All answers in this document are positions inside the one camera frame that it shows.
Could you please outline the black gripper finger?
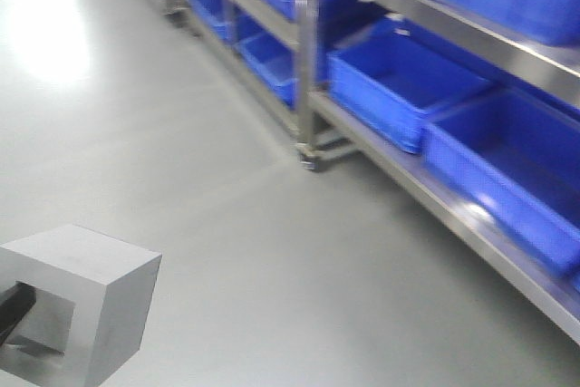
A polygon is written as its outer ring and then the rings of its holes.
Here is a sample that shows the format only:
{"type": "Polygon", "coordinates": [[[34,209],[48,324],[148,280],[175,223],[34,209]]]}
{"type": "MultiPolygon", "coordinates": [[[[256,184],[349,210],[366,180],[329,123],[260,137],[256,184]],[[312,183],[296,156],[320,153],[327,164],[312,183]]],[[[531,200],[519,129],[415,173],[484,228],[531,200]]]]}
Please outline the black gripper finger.
{"type": "Polygon", "coordinates": [[[6,341],[35,303],[35,288],[24,283],[16,283],[1,294],[1,343],[6,341]]]}

